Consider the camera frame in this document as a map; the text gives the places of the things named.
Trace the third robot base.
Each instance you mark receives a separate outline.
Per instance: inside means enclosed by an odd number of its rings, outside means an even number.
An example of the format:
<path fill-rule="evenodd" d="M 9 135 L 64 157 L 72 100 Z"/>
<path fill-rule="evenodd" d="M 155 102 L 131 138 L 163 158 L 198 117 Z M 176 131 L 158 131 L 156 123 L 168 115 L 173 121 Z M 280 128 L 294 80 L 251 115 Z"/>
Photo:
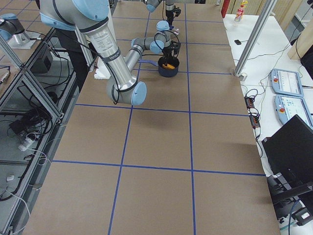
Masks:
<path fill-rule="evenodd" d="M 31 49 L 35 41 L 41 40 L 39 33 L 26 31 L 13 13 L 0 16 L 0 35 L 12 48 Z"/>

